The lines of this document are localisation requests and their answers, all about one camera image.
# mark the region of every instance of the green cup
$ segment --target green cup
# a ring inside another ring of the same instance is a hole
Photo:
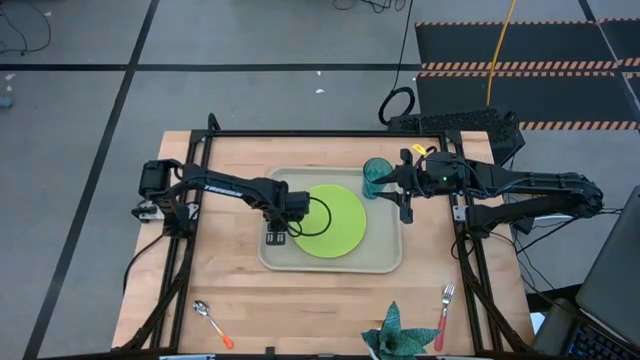
[[[393,166],[383,158],[371,158],[362,167],[362,195],[367,199],[377,198],[374,193],[381,192],[386,184],[374,184],[373,181],[389,175],[393,171]]]

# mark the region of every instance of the green round plate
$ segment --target green round plate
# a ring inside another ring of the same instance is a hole
[[[321,258],[336,258],[355,249],[367,228],[367,215],[356,194],[340,185],[317,185],[308,191],[312,197],[327,204],[331,210],[331,225],[322,235],[294,238],[298,246]],[[328,220],[327,209],[312,199],[309,214],[300,224],[303,232],[315,233],[322,231]]]

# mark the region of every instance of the tray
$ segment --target tray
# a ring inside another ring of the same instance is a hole
[[[339,258],[323,259],[304,252],[289,235],[286,235],[285,245],[267,246],[265,223],[258,239],[258,257],[267,268],[280,271],[388,273],[400,265],[402,236],[399,209],[389,200],[369,200],[362,195],[362,168],[279,168],[269,177],[286,181],[290,191],[302,191],[322,184],[344,186],[362,202],[367,214],[367,228],[362,242],[354,250]],[[397,186],[387,185],[383,191],[397,191]]]

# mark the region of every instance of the spoon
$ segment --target spoon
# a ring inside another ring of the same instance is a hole
[[[231,341],[231,339],[227,335],[225,335],[222,332],[222,330],[220,330],[218,325],[216,325],[216,322],[213,321],[213,318],[211,317],[211,315],[209,315],[209,307],[207,306],[207,304],[205,304],[204,301],[202,301],[202,300],[194,301],[193,302],[193,310],[198,315],[204,316],[207,319],[209,319],[209,321],[211,322],[211,325],[213,325],[213,327],[216,329],[216,331],[218,332],[218,334],[222,338],[222,342],[224,342],[224,345],[227,347],[227,349],[233,349],[233,342]]]

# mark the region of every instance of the red-handled fork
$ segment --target red-handled fork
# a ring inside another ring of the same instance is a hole
[[[442,345],[444,345],[444,328],[447,325],[447,308],[453,299],[453,291],[456,289],[454,283],[447,284],[447,287],[442,293],[442,315],[440,315],[440,323],[438,324],[438,330],[440,334],[436,337],[436,351],[442,351]]]

